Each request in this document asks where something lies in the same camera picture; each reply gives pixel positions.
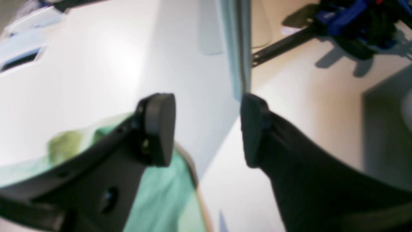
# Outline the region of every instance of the green fabric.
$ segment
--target green fabric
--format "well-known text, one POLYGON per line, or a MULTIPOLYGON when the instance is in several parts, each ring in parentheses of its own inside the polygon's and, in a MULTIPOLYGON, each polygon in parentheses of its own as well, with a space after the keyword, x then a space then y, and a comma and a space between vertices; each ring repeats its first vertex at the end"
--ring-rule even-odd
MULTIPOLYGON (((22 181, 75 157, 123 121, 112 117, 81 130, 63 132, 48 143, 49 154, 40 159, 0 166, 0 186, 22 181)), ((124 232, 206 232, 190 167, 173 149, 167 168, 146 168, 124 232)))

